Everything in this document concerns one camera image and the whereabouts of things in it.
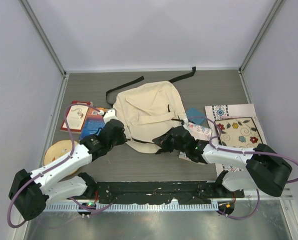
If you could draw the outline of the blue orange paperback book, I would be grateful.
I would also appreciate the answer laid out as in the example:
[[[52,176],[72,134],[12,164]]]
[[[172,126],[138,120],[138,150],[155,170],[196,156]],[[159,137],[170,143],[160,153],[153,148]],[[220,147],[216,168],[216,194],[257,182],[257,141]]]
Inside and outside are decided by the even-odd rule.
[[[105,123],[102,115],[100,115],[98,111],[89,108],[79,140],[82,140],[83,138],[89,135],[98,135],[100,131],[104,128],[104,126]]]

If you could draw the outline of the cream canvas backpack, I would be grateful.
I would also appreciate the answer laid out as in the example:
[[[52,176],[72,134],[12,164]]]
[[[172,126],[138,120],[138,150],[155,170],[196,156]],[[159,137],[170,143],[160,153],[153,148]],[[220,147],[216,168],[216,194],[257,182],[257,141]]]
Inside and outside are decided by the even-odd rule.
[[[144,77],[130,81],[106,92],[120,91],[115,102],[107,103],[116,110],[116,116],[124,124],[127,144],[139,153],[154,154],[160,147],[153,139],[164,135],[171,128],[187,126],[188,118],[174,83],[194,76],[191,72],[171,80],[151,82],[136,88],[127,87],[139,83]]]

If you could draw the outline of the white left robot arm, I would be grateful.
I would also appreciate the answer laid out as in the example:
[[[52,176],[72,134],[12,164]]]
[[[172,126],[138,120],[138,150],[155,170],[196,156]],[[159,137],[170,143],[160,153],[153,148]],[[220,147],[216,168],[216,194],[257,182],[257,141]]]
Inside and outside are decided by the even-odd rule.
[[[9,191],[11,205],[17,208],[25,221],[30,221],[53,202],[69,197],[91,199],[97,191],[93,177],[81,172],[69,180],[64,178],[125,142],[123,123],[111,119],[99,134],[86,136],[73,151],[52,163],[31,172],[18,171]]]

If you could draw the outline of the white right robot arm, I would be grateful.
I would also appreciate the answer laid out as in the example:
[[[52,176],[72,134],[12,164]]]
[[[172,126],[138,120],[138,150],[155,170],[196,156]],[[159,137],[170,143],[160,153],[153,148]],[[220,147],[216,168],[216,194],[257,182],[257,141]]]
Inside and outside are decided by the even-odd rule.
[[[161,152],[179,150],[195,163],[230,165],[239,171],[220,174],[214,185],[216,195],[227,197],[237,190],[261,190],[280,197],[287,184],[292,167],[266,144],[256,148],[234,148],[213,145],[194,137],[182,126],[173,127],[153,139]]]

